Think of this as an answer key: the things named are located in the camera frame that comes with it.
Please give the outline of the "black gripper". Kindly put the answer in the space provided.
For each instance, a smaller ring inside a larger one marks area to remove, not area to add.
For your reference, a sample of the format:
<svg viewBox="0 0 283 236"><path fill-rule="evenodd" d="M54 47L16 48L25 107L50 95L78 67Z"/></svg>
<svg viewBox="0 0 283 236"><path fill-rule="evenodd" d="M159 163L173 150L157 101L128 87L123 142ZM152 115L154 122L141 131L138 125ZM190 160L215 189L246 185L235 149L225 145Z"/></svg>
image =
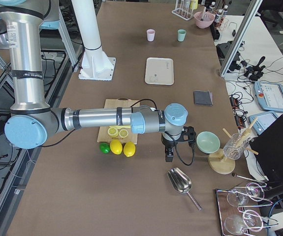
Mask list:
<svg viewBox="0 0 283 236"><path fill-rule="evenodd" d="M173 147L177 145L177 140L180 138L180 135L180 133L172 135L166 132L161 134L161 142L165 146L165 162L173 161Z"/></svg>

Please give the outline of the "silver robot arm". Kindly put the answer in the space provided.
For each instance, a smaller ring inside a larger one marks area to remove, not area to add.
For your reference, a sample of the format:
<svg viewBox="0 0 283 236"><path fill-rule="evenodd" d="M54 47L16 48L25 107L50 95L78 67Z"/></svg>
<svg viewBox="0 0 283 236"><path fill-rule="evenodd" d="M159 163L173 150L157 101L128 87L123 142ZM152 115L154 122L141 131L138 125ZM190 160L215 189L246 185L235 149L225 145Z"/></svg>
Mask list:
<svg viewBox="0 0 283 236"><path fill-rule="evenodd" d="M165 160L171 162L177 144L195 143L194 129L187 127L188 112L178 103L164 110L147 106L114 109L52 108L44 95L39 29L57 19L56 0L0 0L0 17L5 21L14 84L15 102L4 132L7 139L23 149L36 148L62 131L86 127L125 126L134 134L161 133Z"/></svg>

